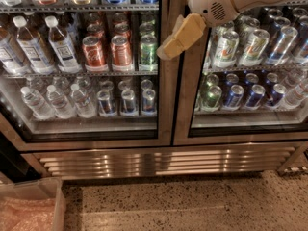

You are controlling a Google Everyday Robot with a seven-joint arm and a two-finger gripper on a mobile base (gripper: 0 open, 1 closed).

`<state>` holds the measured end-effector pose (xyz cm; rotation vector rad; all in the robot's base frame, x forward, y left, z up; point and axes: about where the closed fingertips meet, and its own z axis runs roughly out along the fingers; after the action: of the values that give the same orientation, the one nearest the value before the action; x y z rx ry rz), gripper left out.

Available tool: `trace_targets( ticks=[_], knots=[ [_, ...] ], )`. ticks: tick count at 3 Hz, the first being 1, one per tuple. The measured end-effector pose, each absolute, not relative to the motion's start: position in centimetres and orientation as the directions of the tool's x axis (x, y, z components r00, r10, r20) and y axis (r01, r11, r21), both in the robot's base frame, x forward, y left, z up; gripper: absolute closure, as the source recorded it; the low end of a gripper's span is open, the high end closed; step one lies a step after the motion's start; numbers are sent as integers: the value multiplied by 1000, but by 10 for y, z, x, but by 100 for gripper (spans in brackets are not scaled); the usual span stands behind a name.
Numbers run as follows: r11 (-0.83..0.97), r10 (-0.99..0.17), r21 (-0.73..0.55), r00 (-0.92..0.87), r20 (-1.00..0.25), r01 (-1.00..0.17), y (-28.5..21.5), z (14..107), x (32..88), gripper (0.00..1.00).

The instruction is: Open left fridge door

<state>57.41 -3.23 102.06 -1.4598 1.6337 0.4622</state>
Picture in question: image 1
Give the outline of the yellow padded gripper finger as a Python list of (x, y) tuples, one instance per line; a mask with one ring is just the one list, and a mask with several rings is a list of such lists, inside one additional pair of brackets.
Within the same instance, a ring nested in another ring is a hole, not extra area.
[(205, 28), (206, 22), (200, 14), (179, 15), (172, 33), (158, 47), (157, 56), (165, 61), (179, 56), (203, 36)]

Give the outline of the white rounded gripper body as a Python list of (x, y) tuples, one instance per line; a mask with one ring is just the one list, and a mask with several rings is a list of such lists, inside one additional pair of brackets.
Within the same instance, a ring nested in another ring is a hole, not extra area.
[(233, 21), (239, 15), (234, 0), (188, 0), (188, 6), (205, 19), (208, 27)]

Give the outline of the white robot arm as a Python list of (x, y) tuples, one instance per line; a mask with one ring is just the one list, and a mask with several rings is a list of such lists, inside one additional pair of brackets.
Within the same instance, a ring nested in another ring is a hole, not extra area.
[(236, 19), (240, 13), (263, 6), (281, 6), (303, 0), (186, 0), (190, 13), (179, 15), (172, 33), (158, 47), (161, 60), (171, 60), (194, 45), (206, 28)]

